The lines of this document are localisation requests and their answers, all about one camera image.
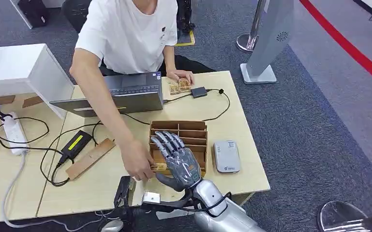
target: power strip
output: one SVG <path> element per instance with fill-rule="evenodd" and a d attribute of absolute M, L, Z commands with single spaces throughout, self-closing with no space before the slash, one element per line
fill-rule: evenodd
<path fill-rule="evenodd" d="M 17 115 L 14 112 L 11 112 L 10 116 L 6 116 L 3 123 L 3 128 L 5 129 L 6 138 L 7 140 L 19 142 L 19 143 L 26 143 L 26 136 L 23 131 L 22 125 L 20 124 L 19 120 L 14 120 L 14 118 L 17 118 Z M 10 147 L 29 147 L 29 144 L 16 144 L 9 142 Z M 11 149 L 12 153 L 16 156 L 19 155 L 25 155 L 29 152 L 29 149 L 26 148 L 17 148 L 17 149 Z"/>

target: yellow floor marker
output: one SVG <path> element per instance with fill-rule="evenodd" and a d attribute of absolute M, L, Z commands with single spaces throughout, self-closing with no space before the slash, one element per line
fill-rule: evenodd
<path fill-rule="evenodd" d="M 190 45 L 194 45 L 196 43 L 196 40 L 194 39 L 194 34 L 193 34 L 193 31 L 191 30 L 190 31 L 190 42 L 189 43 L 178 43 L 176 44 L 176 47 L 181 47 L 181 46 L 190 46 Z"/>

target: laptop keyboard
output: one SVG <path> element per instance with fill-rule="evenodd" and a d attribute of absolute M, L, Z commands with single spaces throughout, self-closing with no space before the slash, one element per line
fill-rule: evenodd
<path fill-rule="evenodd" d="M 112 95 L 121 94 L 132 94 L 132 93 L 148 93 L 148 92 L 159 92 L 159 86 L 140 86 L 140 87 L 129 87 L 129 88 L 117 88 L 111 89 Z"/>

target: cardboard compartment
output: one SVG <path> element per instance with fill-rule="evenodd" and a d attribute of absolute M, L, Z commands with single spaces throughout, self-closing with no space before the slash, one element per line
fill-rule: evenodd
<path fill-rule="evenodd" d="M 202 176 L 206 174 L 207 166 L 207 126 L 202 121 L 153 121 L 150 124 L 149 145 L 150 154 L 157 163 L 165 162 L 156 144 L 150 139 L 156 131 L 168 131 L 177 134 L 196 157 Z M 159 171 L 171 175 L 169 170 Z"/>

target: pants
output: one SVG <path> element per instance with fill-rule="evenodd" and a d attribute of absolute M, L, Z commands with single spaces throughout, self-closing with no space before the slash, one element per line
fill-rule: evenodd
<path fill-rule="evenodd" d="M 178 70 L 191 71 L 192 73 L 210 73 L 215 72 L 214 69 L 208 68 L 204 64 L 189 60 L 188 58 L 180 55 L 174 56 L 174 63 Z M 162 76 L 167 76 L 166 74 L 166 64 L 163 61 L 162 66 L 159 68 L 159 71 L 162 73 Z"/>
<path fill-rule="evenodd" d="M 176 64 L 176 68 L 178 70 L 185 70 L 185 71 L 191 71 L 192 73 L 210 73 L 215 72 L 214 69 L 208 68 L 202 63 L 199 63 L 194 60 L 189 60 L 184 56 L 175 55 L 174 56 L 174 62 Z M 120 73 L 115 72 L 113 70 L 110 70 L 106 68 L 106 65 L 102 62 L 101 66 L 99 67 L 100 71 L 102 72 L 103 76 L 110 76 L 110 75 L 120 75 Z M 159 70 L 162 73 L 162 76 L 167 76 L 166 73 L 166 64 L 163 61 L 163 64 L 159 68 Z"/>

